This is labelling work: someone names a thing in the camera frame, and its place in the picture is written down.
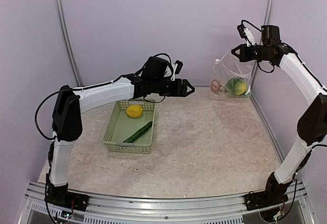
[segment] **metal pole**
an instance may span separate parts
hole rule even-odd
[[[269,25],[270,22],[271,22],[274,3],[275,3],[275,0],[267,0],[265,18],[264,18],[264,25]],[[252,87],[254,86],[254,82],[255,82],[255,79],[256,79],[257,72],[258,72],[258,65],[255,63],[254,68],[252,70]]]
[[[76,85],[83,86],[83,82],[82,82],[82,80],[80,78],[80,74],[78,72],[78,68],[76,65],[76,61],[75,61],[72,46],[71,46],[71,41],[69,39],[69,35],[68,35],[68,31],[67,31],[65,16],[64,16],[63,7],[62,7],[62,0],[55,0],[55,4],[56,4],[57,14],[58,14],[58,18],[59,18],[59,25],[60,25],[60,29],[61,29],[61,33],[62,33],[63,42],[66,47],[69,64],[72,68],[72,72],[74,75]]]

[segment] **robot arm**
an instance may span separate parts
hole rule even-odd
[[[175,78],[182,66],[180,61],[171,64],[156,55],[150,57],[136,73],[122,75],[114,81],[86,87],[61,87],[52,115],[53,142],[48,155],[51,170],[46,177],[47,203],[67,208],[74,203],[74,209],[86,209],[88,196],[68,192],[67,183],[72,148],[82,134],[81,113],[123,99],[146,97],[151,93],[186,97],[195,88],[187,80]]]
[[[238,30],[248,40],[246,28]],[[269,177],[266,189],[245,195],[248,210],[263,208],[288,200],[285,195],[295,174],[302,169],[311,155],[311,148],[321,142],[327,134],[327,90],[306,67],[297,52],[282,43],[277,26],[262,26],[262,45],[241,44],[231,52],[241,62],[251,60],[269,61],[280,67],[302,92],[309,108],[297,124],[295,142],[281,166]]]

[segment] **marble surface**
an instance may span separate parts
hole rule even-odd
[[[263,189],[279,166],[249,99],[210,99],[208,88],[156,105],[149,155],[108,152],[99,138],[114,104],[82,115],[68,170],[71,189],[132,197],[205,197]],[[47,166],[40,175],[44,182]]]

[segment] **purple wall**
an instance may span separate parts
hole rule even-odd
[[[0,0],[0,9],[0,222],[14,223],[49,148],[35,129],[34,112],[48,94],[74,83],[54,0]],[[48,135],[53,105],[39,114]]]
[[[311,71],[327,84],[327,0],[276,0],[272,24],[281,38],[299,52]],[[258,73],[253,92],[286,155],[296,136],[298,119],[307,105],[291,79],[277,69]],[[301,171],[318,222],[327,223],[327,150],[314,151]]]
[[[267,0],[63,0],[85,85],[140,69],[167,52],[181,77],[208,84],[216,58],[240,43],[242,18],[260,25]]]

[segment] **wire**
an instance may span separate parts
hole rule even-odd
[[[148,61],[145,62],[145,64],[143,65],[143,67],[141,69],[139,69],[138,71],[135,72],[136,75],[139,75],[145,68],[145,65],[148,63]]]
[[[294,201],[295,201],[295,196],[296,196],[296,187],[297,187],[297,179],[295,179],[295,187],[294,187],[294,195],[293,195],[293,200],[292,200],[292,203],[291,203],[291,206],[290,208],[288,209],[288,211],[286,212],[285,215],[283,215],[281,218],[277,219],[277,220],[274,220],[274,221],[265,221],[265,222],[268,222],[268,223],[276,223],[276,221],[280,221],[280,220],[283,220],[291,211],[292,207],[293,207],[293,204],[294,204]]]
[[[60,94],[62,92],[66,92],[66,91],[82,91],[82,90],[88,90],[88,89],[91,89],[91,88],[96,88],[96,87],[101,87],[101,86],[105,86],[105,85],[110,85],[110,84],[113,84],[115,82],[117,82],[119,79],[123,78],[125,75],[120,75],[117,79],[113,80],[113,81],[109,81],[109,82],[106,82],[106,83],[102,83],[102,84],[98,84],[98,85],[92,85],[92,86],[87,86],[87,87],[82,87],[82,88],[74,88],[74,89],[64,89],[64,90],[58,90],[56,92],[53,92],[52,94],[48,95],[41,103],[40,105],[37,107],[36,111],[35,111],[35,115],[34,115],[34,122],[35,122],[35,126],[36,126],[36,129],[38,130],[38,132],[41,134],[41,136],[43,136],[46,140],[49,140],[49,141],[52,141],[56,138],[56,136],[54,137],[48,137],[46,136],[43,131],[40,129],[39,125],[38,125],[38,122],[37,122],[37,115],[38,115],[38,112],[40,110],[40,108],[42,107],[42,105],[49,99],[51,98],[52,96],[54,95],[57,95],[57,94]]]
[[[311,149],[314,149],[317,146],[327,147],[327,145],[324,145],[324,144],[317,144],[317,145],[314,145]]]
[[[250,23],[250,22],[247,21],[247,20],[242,20],[242,21],[241,21],[241,24],[243,24],[244,22],[250,24],[250,25],[251,25],[252,27],[254,27],[256,30],[258,30],[259,32],[261,32],[261,29],[259,29],[258,27],[256,27],[254,24]]]
[[[272,66],[272,70],[270,70],[270,71],[266,71],[266,70],[263,70],[263,69],[260,67],[260,65],[259,65],[259,61],[257,61],[256,63],[257,63],[257,65],[258,65],[258,68],[259,68],[262,72],[265,72],[265,73],[272,73],[272,72],[275,71],[275,66]]]
[[[281,209],[281,213],[285,210],[285,202],[283,200],[281,200],[283,202],[283,207]]]
[[[59,94],[59,93],[62,93],[62,92],[65,92],[65,91],[72,91],[73,89],[65,89],[65,90],[58,90],[56,92],[53,92],[52,94],[48,95],[41,103],[40,105],[37,107],[36,111],[35,111],[35,115],[34,115],[34,122],[35,122],[35,126],[36,126],[36,129],[39,131],[39,133],[41,134],[41,136],[43,136],[45,139],[47,140],[54,140],[56,138],[56,136],[54,137],[48,137],[46,136],[42,130],[40,129],[38,123],[37,123],[37,114],[40,110],[40,108],[42,107],[42,105],[52,96],[56,95],[56,94]]]
[[[247,35],[245,35],[245,40],[246,40],[247,42],[249,42],[250,46],[252,45],[252,43],[251,43],[251,41],[249,40],[249,38],[247,37]]]
[[[257,200],[264,200],[263,198],[261,198],[261,197],[258,197],[258,196],[254,196]]]
[[[166,99],[166,95],[164,95],[163,99],[160,102],[149,101],[145,99],[145,96],[143,97],[143,100],[149,103],[162,103],[165,99]]]
[[[296,50],[290,46],[289,44],[286,43],[282,43],[283,45],[286,45],[287,47],[289,47],[292,51],[294,51],[296,57],[298,58],[298,60],[300,61],[300,63],[302,64],[302,66],[306,69],[306,71],[317,81],[317,83],[320,85],[320,87],[327,92],[327,89],[324,87],[324,85],[318,80],[318,78],[310,71],[310,69],[305,65],[304,61],[302,61],[302,59],[300,58],[300,56],[298,55],[298,53],[296,52]]]
[[[172,64],[172,59],[170,58],[170,56],[168,54],[166,54],[166,53],[159,53],[157,55],[154,55],[154,57],[158,57],[158,56],[166,56],[166,57],[168,57],[170,64]]]
[[[72,217],[74,216],[74,200],[72,201],[71,210],[72,210],[72,215],[71,215],[70,219],[72,219]]]
[[[51,172],[51,168],[49,169],[49,173],[46,174],[46,175],[47,175],[46,177],[48,177],[48,175],[50,175],[50,172]],[[54,224],[58,224],[58,222],[57,222],[56,220],[53,219],[53,216],[51,215],[50,210],[49,210],[48,202],[47,202],[47,200],[46,200],[46,197],[47,197],[47,195],[46,195],[46,191],[47,191],[47,189],[48,189],[48,181],[46,180],[46,181],[45,181],[45,188],[44,188],[44,196],[45,196],[45,198],[44,198],[44,202],[45,202],[46,211],[47,211],[47,213],[48,213],[48,215],[49,215],[51,221],[52,221]]]

